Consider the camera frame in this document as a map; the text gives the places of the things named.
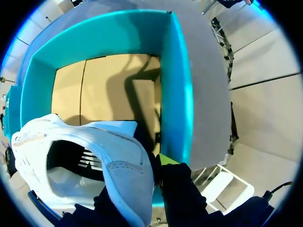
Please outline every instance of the cardboard box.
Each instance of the cardboard box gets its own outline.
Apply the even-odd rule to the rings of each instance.
[[[69,125],[80,125],[80,93],[86,61],[65,66],[56,72],[52,113]]]
[[[154,150],[156,133],[160,132],[159,58],[119,54],[84,62],[57,71],[52,113],[70,125],[137,121],[135,136],[146,149]]]

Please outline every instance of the black stripe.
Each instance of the black stripe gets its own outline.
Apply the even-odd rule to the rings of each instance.
[[[79,110],[80,125],[81,125],[81,103],[82,103],[81,102],[81,97],[82,97],[82,87],[83,87],[85,66],[86,66],[86,60],[85,60],[85,63],[84,63],[84,68],[83,68],[82,81],[81,81],[81,90],[80,90],[80,110]]]
[[[275,78],[271,78],[271,79],[261,80],[259,82],[255,82],[255,83],[251,83],[251,84],[246,84],[246,85],[242,85],[242,86],[239,86],[239,87],[234,87],[234,88],[230,89],[230,91],[234,91],[234,90],[237,90],[237,89],[240,89],[240,88],[244,88],[244,87],[249,87],[249,86],[256,85],[256,84],[262,84],[262,83],[273,81],[273,80],[277,80],[277,79],[282,79],[282,78],[286,78],[286,77],[296,76],[296,75],[299,75],[301,73],[302,72],[300,71],[300,72],[296,72],[296,73],[292,73],[292,74],[287,74],[287,75],[280,76],[280,77],[275,77]]]

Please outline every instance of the green tag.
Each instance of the green tag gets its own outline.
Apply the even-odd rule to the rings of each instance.
[[[171,158],[160,154],[160,160],[162,165],[167,165],[167,164],[179,164],[179,162],[176,162],[175,160],[172,160]]]

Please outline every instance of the hand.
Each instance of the hand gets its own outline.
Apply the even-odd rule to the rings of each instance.
[[[244,0],[247,5],[251,5],[252,2],[250,0]]]

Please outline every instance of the black cable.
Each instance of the black cable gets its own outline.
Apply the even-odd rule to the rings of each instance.
[[[288,186],[288,185],[292,185],[292,184],[293,184],[292,181],[286,182],[286,183],[284,183],[284,184],[282,184],[282,185],[276,187],[274,190],[271,191],[271,193],[273,194],[273,193],[275,193],[276,191],[278,191],[279,189],[283,188],[284,186]]]
[[[278,191],[279,189],[283,188],[284,186],[287,186],[287,185],[291,185],[293,184],[292,181],[289,181],[289,182],[286,182],[278,187],[276,187],[274,190],[272,190],[271,192],[269,190],[267,190],[264,195],[262,196],[263,199],[265,199],[267,202],[270,201],[270,199],[273,197],[273,194]]]

